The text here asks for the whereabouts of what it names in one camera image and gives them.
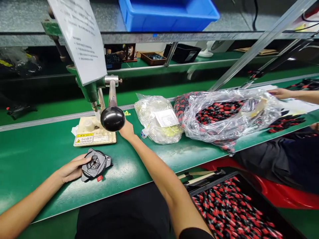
clear plastic bag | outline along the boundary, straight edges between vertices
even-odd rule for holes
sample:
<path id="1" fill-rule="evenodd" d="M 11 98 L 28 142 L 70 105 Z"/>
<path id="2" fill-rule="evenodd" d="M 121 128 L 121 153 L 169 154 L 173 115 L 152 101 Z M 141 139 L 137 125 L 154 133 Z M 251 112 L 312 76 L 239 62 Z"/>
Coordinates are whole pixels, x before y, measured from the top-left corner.
<path id="1" fill-rule="evenodd" d="M 22 77 L 33 75 L 41 67 L 37 59 L 27 54 L 21 47 L 4 47 L 0 49 L 1 64 Z"/>
<path id="2" fill-rule="evenodd" d="M 183 133 L 182 127 L 179 124 L 161 127 L 155 116 L 155 112 L 173 110 L 171 103 L 163 96 L 136 95 L 139 100 L 134 108 L 141 124 L 148 129 L 150 139 L 158 144 L 177 143 Z"/>
<path id="3" fill-rule="evenodd" d="M 196 119 L 201 110 L 219 102 L 244 101 L 239 112 L 231 117 L 202 124 Z M 191 92 L 178 96 L 174 111 L 187 137 L 212 143 L 234 154 L 235 141 L 267 128 L 281 116 L 278 100 L 262 89 Z"/>

paper document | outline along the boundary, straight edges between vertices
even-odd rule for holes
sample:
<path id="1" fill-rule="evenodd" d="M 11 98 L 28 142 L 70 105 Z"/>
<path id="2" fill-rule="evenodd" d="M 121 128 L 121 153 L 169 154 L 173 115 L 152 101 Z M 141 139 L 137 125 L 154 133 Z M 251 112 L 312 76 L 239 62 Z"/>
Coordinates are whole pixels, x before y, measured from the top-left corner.
<path id="1" fill-rule="evenodd" d="M 48 0 L 82 85 L 107 75 L 103 41 L 88 0 Z"/>
<path id="2" fill-rule="evenodd" d="M 277 89 L 277 86 L 274 85 L 265 85 L 260 87 L 255 87 L 254 89 L 264 89 L 264 90 L 273 90 Z M 292 98 L 286 99 L 285 101 L 280 100 L 280 105 L 285 109 L 289 110 L 289 115 L 302 115 L 308 112 L 319 109 L 319 105 L 295 100 Z"/>
<path id="3" fill-rule="evenodd" d="M 155 112 L 155 116 L 162 128 L 178 124 L 178 119 L 172 109 L 157 111 Z"/>

red plastic tab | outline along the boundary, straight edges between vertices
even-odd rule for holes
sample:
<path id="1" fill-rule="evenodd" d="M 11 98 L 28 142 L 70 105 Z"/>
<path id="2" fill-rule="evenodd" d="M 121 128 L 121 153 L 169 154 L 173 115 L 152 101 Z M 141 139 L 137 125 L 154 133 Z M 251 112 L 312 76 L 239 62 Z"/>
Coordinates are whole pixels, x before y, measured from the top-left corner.
<path id="1" fill-rule="evenodd" d="M 101 181 L 103 179 L 103 176 L 102 175 L 100 175 L 100 176 L 98 176 L 97 178 L 96 178 L 96 180 L 99 182 L 99 181 Z"/>

metal shelf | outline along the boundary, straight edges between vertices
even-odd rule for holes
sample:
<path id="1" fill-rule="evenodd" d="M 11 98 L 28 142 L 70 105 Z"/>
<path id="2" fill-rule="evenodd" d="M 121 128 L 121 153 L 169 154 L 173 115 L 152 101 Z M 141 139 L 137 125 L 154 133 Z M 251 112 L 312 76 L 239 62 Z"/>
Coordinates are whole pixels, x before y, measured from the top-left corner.
<path id="1" fill-rule="evenodd" d="M 245 40 L 258 39 L 293 4 L 294 0 L 260 1 L 260 14 L 252 31 L 254 16 L 253 0 L 214 0 L 221 14 L 219 21 L 211 23 L 200 33 L 129 33 L 122 18 L 118 0 L 91 0 L 99 29 L 105 44 L 201 41 L 201 40 Z M 0 1 L 0 46 L 46 46 L 54 42 L 45 35 L 41 21 L 48 19 L 46 0 L 2 0 Z M 282 33 L 278 39 L 305 39 L 311 33 Z"/>

blue plastic bin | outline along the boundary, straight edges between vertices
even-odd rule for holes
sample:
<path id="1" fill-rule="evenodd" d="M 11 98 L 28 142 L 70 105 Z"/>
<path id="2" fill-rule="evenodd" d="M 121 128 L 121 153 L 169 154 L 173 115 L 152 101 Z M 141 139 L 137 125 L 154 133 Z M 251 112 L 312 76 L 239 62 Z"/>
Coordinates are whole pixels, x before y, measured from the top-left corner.
<path id="1" fill-rule="evenodd" d="M 119 0 L 129 32 L 201 32 L 219 13 L 211 0 Z"/>

